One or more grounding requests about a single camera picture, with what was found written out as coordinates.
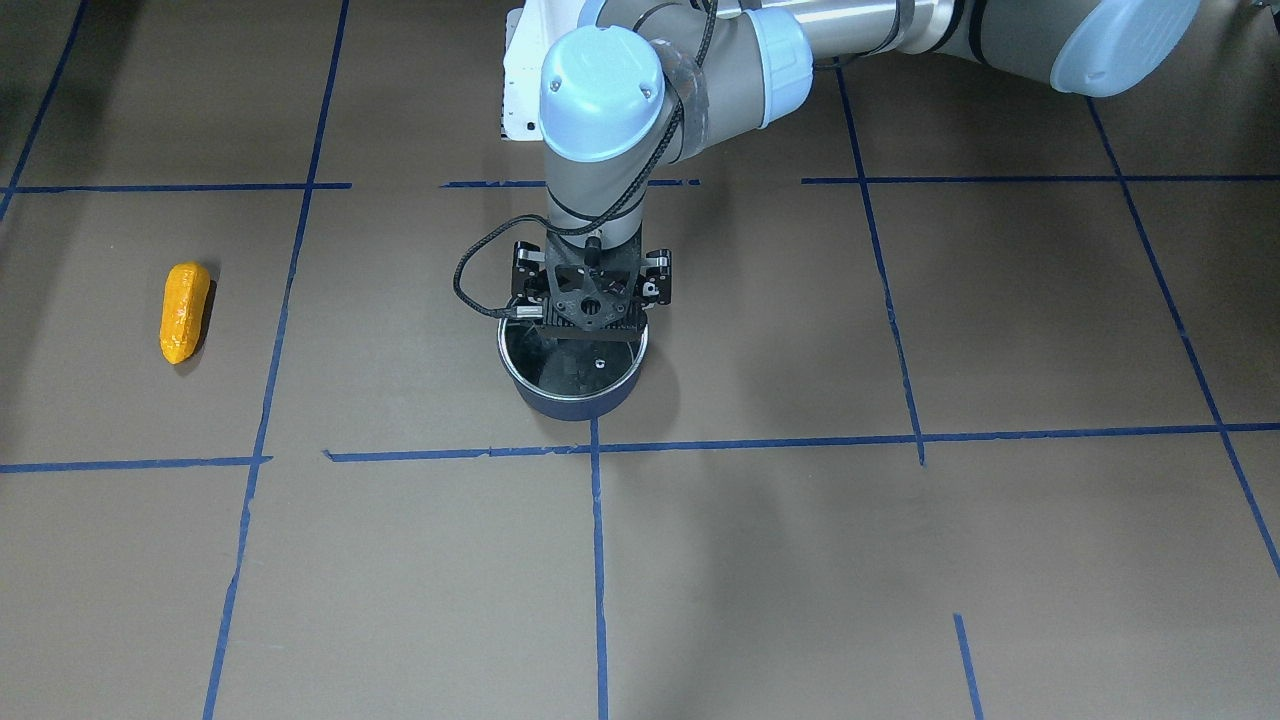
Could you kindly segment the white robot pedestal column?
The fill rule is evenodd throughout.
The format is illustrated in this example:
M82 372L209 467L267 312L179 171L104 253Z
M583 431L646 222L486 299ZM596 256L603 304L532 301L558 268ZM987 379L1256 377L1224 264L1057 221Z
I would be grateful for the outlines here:
M541 65L547 42L545 1L526 1L506 17L500 133L515 142L541 142L539 124Z

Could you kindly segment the yellow toy corn cob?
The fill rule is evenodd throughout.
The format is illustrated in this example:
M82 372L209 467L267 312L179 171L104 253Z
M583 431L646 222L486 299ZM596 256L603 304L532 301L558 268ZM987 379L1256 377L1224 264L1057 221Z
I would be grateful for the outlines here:
M207 268L198 263L175 264L166 275L157 342L172 365L187 361L204 332L204 314L212 287Z

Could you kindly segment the glass lid with blue knob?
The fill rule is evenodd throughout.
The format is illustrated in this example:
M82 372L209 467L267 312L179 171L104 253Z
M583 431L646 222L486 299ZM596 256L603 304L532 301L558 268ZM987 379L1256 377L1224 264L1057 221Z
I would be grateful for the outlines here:
M648 333L636 340L553 338L531 322L503 320L498 347L521 389L556 398L586 398L637 374Z

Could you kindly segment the dark blue saucepan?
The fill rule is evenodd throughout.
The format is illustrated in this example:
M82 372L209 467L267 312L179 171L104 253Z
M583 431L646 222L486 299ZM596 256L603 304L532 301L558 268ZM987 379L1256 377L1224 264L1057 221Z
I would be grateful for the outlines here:
M634 391L649 345L639 340L553 340L531 322L502 320L497 347L507 374L532 410L562 421L588 421L618 407Z

